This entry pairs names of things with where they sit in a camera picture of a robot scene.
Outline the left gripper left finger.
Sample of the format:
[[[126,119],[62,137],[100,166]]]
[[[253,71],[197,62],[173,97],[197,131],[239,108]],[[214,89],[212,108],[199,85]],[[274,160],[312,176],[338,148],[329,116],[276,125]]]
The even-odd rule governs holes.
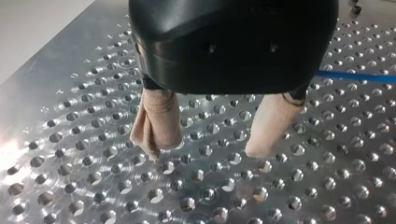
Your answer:
[[[143,77],[140,105],[130,140],[156,161],[162,149],[178,147],[182,141],[177,95]]]

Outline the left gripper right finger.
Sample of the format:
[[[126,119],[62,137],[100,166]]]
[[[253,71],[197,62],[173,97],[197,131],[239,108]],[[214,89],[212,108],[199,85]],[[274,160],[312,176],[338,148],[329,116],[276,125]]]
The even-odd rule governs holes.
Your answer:
[[[306,88],[267,94],[256,111],[245,152],[251,158],[265,158],[294,118],[302,111]]]

